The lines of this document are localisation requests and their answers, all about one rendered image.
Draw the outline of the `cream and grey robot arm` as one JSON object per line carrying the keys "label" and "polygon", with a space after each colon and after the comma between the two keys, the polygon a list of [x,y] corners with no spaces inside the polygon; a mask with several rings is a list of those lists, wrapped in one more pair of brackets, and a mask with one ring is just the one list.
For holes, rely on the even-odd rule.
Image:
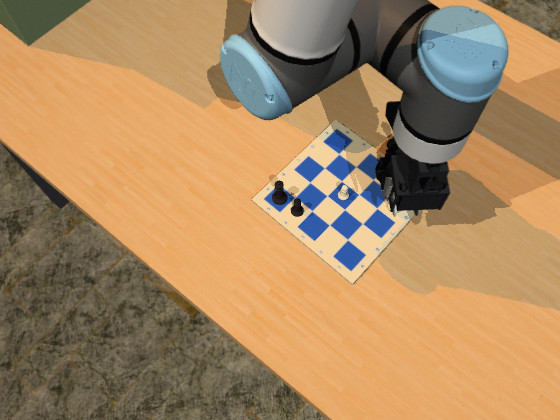
{"label": "cream and grey robot arm", "polygon": [[508,55],[501,27],[467,6],[254,0],[247,28],[223,43],[220,63],[235,97],[262,120],[291,113],[367,63],[403,91],[385,113],[398,147],[435,164],[462,151]]}

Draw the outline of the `blue and cream chessboard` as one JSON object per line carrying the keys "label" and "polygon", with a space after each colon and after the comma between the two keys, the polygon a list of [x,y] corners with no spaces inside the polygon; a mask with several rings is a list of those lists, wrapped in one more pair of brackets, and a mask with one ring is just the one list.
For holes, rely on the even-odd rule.
{"label": "blue and cream chessboard", "polygon": [[[376,179],[385,157],[335,120],[253,199],[259,208],[340,274],[351,285],[415,216],[396,217]],[[284,183],[287,201],[272,200],[275,182]],[[338,192],[348,186],[349,198]],[[291,214],[299,198],[304,212]]]}

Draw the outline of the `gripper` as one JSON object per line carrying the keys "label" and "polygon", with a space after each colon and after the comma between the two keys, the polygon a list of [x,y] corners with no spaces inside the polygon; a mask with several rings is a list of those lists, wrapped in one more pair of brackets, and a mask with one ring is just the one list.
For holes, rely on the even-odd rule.
{"label": "gripper", "polygon": [[407,156],[398,145],[393,145],[386,150],[385,157],[379,158],[375,168],[376,179],[393,216],[396,217],[397,211],[413,210],[418,216],[420,210],[441,210],[450,194],[445,176],[449,173],[448,161],[430,164]]}

